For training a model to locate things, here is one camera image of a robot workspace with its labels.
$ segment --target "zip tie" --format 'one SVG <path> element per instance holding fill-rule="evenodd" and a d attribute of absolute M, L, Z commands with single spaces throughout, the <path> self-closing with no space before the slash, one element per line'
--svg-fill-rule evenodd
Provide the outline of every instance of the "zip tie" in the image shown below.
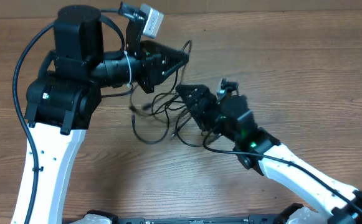
<path fill-rule="evenodd" d="M 130 70 L 130 81 L 128 82 L 128 84 L 126 84 L 126 86 L 128 88 L 131 88 L 131 83 L 132 83 L 131 63 L 130 63 L 130 59 L 128 58 L 128 52 L 126 50 L 124 50 L 124 54 L 125 54 L 125 57 L 126 57 L 126 61 L 128 62 L 128 69 Z"/>

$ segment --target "wooden table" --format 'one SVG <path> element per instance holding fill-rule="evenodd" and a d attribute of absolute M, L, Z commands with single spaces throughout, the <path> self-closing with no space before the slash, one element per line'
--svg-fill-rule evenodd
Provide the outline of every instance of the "wooden table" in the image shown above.
<path fill-rule="evenodd" d="M 115 18 L 122 29 L 126 20 Z M 0 223 L 9 223 L 19 191 L 26 139 L 11 95 L 15 64 L 47 19 L 0 20 Z M 118 37 L 105 28 L 107 50 Z M 157 41 L 193 40 L 186 83 L 215 91 L 220 78 L 239 82 L 256 121 L 317 169 L 362 189 L 362 11 L 168 15 Z M 52 32 L 30 51 L 19 96 L 36 78 Z M 173 78 L 157 88 L 164 92 Z M 120 90 L 105 89 L 103 93 Z M 153 95 L 135 93 L 139 105 Z M 164 127 L 139 118 L 138 132 Z M 155 127 L 150 133 L 148 127 Z M 190 122 L 181 133 L 198 142 Z M 231 149 L 226 139 L 213 147 Z M 179 140 L 147 146 L 131 129 L 128 97 L 104 99 L 95 111 L 72 171 L 64 217 L 99 209 L 121 217 L 223 217 L 277 213 L 302 202 L 282 185 L 245 170 L 235 156 L 190 148 Z"/>

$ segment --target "tabletop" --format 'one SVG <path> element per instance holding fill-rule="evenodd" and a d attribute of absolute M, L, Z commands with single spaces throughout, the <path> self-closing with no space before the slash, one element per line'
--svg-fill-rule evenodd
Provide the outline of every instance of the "tabletop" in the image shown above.
<path fill-rule="evenodd" d="M 124 30 L 126 20 L 114 19 Z M 0 20 L 0 223 L 13 215 L 26 154 L 12 102 L 14 67 L 53 20 Z M 107 27 L 103 32 L 105 49 L 115 50 L 118 37 Z M 362 11 L 167 15 L 155 41 L 180 49 L 188 39 L 193 49 L 185 83 L 215 91 L 221 78 L 239 82 L 260 126 L 320 171 L 362 189 Z M 21 68 L 23 111 L 27 87 L 50 49 L 52 31 Z M 173 80 L 156 93 L 169 90 Z M 138 90 L 135 104 L 154 95 Z M 105 98 L 94 112 L 72 170 L 64 218 L 80 218 L 90 209 L 121 217 L 236 217 L 303 203 L 284 186 L 244 169 L 236 156 L 190 148 L 176 138 L 152 146 L 139 142 L 128 106 L 127 96 Z M 165 130 L 148 118 L 137 118 L 136 128 L 147 139 Z M 189 142 L 202 141 L 199 134 L 193 122 L 181 131 Z M 220 138 L 212 146 L 226 150 L 233 143 Z"/>

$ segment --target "white zip tie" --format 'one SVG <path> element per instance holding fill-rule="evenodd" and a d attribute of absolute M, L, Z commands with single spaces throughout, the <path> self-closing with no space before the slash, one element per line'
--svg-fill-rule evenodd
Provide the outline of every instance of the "white zip tie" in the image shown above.
<path fill-rule="evenodd" d="M 128 69 L 130 69 L 130 81 L 128 82 L 128 84 L 126 84 L 126 86 L 128 88 L 131 88 L 131 83 L 132 83 L 131 63 L 130 63 L 130 59 L 128 58 L 128 52 L 126 50 L 124 50 L 124 54 L 125 54 L 125 57 L 126 57 L 126 61 L 128 62 Z"/>

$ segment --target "wooden surface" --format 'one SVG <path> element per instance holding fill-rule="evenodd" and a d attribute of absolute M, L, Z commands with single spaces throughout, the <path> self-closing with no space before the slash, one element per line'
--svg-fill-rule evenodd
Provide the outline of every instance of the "wooden surface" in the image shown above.
<path fill-rule="evenodd" d="M 0 20 L 0 223 L 11 220 L 26 148 L 12 102 L 12 73 L 27 43 L 53 20 Z M 126 21 L 116 20 L 124 29 Z M 106 49 L 116 49 L 118 37 L 106 27 L 104 32 Z M 238 81 L 261 126 L 317 169 L 362 188 L 362 11 L 167 16 L 157 41 L 181 48 L 188 39 L 193 51 L 186 83 L 215 90 L 222 77 Z M 23 110 L 26 89 L 53 48 L 50 31 L 23 64 Z M 152 97 L 138 91 L 135 102 Z M 138 119 L 136 125 L 146 138 L 164 131 L 150 120 Z M 185 139 L 201 140 L 195 124 L 187 127 Z M 213 145 L 232 146 L 225 139 Z M 238 216 L 281 212 L 293 202 L 302 201 L 245 170 L 235 156 L 189 148 L 177 139 L 154 146 L 138 142 L 123 97 L 104 99 L 93 115 L 72 171 L 64 217 L 81 217 L 90 209 L 121 217 Z"/>
<path fill-rule="evenodd" d="M 119 7 L 121 0 L 0 0 L 0 18 L 55 17 L 69 4 L 97 8 Z M 362 9 L 362 0 L 126 0 L 142 3 L 165 14 L 203 12 L 308 11 Z"/>

